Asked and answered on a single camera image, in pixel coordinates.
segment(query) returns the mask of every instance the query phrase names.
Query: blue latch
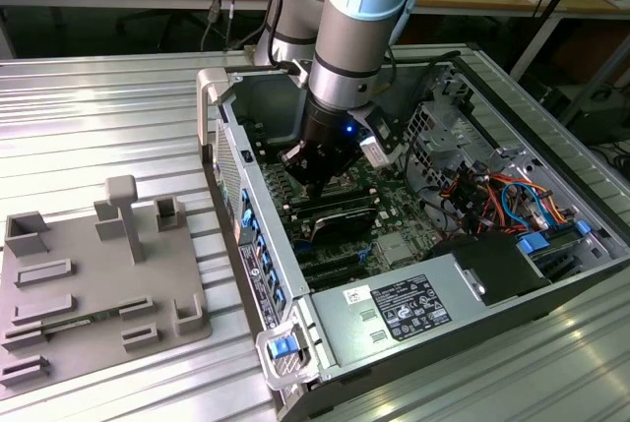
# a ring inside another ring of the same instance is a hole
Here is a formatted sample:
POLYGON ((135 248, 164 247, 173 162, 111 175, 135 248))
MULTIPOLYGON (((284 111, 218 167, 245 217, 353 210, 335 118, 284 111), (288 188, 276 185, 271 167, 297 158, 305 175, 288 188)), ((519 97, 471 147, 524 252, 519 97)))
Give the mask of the blue latch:
POLYGON ((272 267, 272 259, 269 258, 269 254, 267 252, 263 253, 263 271, 269 272, 272 267))
POLYGON ((270 341, 269 349, 272 352, 272 358, 277 360, 278 358, 297 353, 299 346, 297 345, 297 339, 293 335, 290 335, 270 341))
POLYGON ((251 209, 245 211, 245 213, 243 214, 243 218, 240 219, 241 225, 245 228, 249 228, 249 226, 252 224, 253 215, 254 214, 252 213, 251 209))
POLYGON ((276 301, 277 301, 279 309, 280 310, 284 309, 284 304, 286 302, 286 299, 284 299, 284 293, 280 288, 276 289, 276 301))
POLYGON ((533 252, 542 250, 549 246, 549 242, 542 236, 540 232, 530 233, 524 236, 519 242, 519 247, 523 252, 531 255, 533 252))
POLYGON ((278 283, 278 277, 276 276, 276 271, 275 270, 269 271, 269 287, 273 289, 274 287, 276 287, 277 283, 278 283))
POLYGON ((584 222, 583 220, 578 220, 575 224, 575 227, 578 229, 578 231, 582 234, 582 235, 588 235, 589 233, 591 233, 591 226, 588 225, 586 222, 584 222))

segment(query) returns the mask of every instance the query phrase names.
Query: sticker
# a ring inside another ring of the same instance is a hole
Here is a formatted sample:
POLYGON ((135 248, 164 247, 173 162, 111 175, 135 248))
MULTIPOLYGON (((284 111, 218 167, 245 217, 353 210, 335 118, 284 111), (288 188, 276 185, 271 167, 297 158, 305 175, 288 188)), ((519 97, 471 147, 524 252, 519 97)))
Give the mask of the sticker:
POLYGON ((452 320, 424 274, 374 289, 371 295, 390 334, 398 341, 452 320))
POLYGON ((354 287, 353 289, 347 289, 344 291, 344 297, 348 305, 369 299, 372 297, 370 294, 370 286, 365 284, 363 286, 354 287))
POLYGON ((258 260, 254 254, 254 248, 251 245, 239 247, 240 258, 245 267, 245 271, 249 277, 249 284, 256 299, 256 305, 260 314, 263 316, 264 325, 266 329, 272 329, 278 324, 278 317, 272 300, 268 294, 267 285, 263 279, 263 275, 260 273, 258 260))

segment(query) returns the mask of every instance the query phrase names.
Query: desk leg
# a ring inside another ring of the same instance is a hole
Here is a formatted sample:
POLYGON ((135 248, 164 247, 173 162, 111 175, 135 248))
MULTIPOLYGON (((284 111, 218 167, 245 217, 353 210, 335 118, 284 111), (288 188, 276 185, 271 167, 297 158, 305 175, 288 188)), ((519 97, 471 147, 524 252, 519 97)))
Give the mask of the desk leg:
POLYGON ((546 44, 549 40, 549 37, 553 33, 558 24, 560 23, 560 19, 549 18, 542 25, 538 33, 535 35, 534 39, 530 43, 530 45, 525 49, 519 61, 516 62, 514 68, 510 72, 510 76, 514 78, 516 81, 519 81, 521 77, 525 74, 527 69, 530 67, 536 55, 540 52, 540 49, 546 44))
POLYGON ((0 17, 0 60, 11 60, 16 57, 13 51, 13 45, 9 39, 9 33, 4 25, 2 17, 0 17))

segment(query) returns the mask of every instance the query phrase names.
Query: metal table surface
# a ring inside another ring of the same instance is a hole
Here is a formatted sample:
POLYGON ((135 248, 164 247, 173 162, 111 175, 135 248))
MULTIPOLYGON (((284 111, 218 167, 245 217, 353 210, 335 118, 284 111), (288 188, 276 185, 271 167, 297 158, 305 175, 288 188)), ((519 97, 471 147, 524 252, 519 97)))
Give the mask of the metal table surface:
POLYGON ((94 213, 104 179, 133 174, 140 203, 175 194, 184 204, 213 327, 205 340, 4 400, 3 422, 276 420, 195 137, 195 75, 243 63, 193 54, 0 65, 0 236, 13 212, 94 213))
MULTIPOLYGON (((485 55, 465 45, 405 47, 396 54, 455 48, 630 221, 627 185, 485 55)), ((0 419, 275 420, 195 136, 197 71, 244 61, 239 53, 205 53, 0 64, 0 236, 9 213, 40 210, 48 220, 92 213, 106 177, 134 174, 141 201, 176 194, 184 203, 214 330, 206 340, 2 401, 0 419)), ((480 99, 473 102, 483 127, 509 146, 516 139, 511 130, 480 99)), ((551 420, 566 413, 570 420, 628 420, 628 290, 625 272, 549 317, 320 418, 551 420)))

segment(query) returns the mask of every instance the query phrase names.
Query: warning label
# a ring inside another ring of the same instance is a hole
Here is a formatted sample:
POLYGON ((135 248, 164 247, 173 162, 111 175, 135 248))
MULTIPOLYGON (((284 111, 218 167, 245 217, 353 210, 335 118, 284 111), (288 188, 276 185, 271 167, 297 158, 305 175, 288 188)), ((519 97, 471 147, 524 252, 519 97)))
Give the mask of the warning label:
POLYGON ((398 341, 451 322, 424 274, 374 289, 372 298, 390 334, 398 341))

